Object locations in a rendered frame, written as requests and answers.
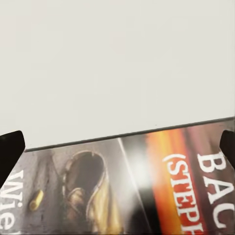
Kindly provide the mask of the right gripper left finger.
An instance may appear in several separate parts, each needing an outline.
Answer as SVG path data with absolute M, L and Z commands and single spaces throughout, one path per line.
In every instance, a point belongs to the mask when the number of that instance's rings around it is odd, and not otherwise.
M 0 188 L 4 185 L 25 149 L 21 130 L 0 136 Z

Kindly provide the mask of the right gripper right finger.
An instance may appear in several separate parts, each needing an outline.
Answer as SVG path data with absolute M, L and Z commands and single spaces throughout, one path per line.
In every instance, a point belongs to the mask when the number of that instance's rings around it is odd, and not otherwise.
M 224 130 L 219 147 L 235 170 L 235 132 Z

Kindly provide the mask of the hardback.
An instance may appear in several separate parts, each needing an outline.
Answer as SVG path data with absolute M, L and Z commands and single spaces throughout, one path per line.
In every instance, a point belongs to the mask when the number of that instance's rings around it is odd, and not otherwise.
M 0 235 L 235 235 L 235 117 L 24 149 Z

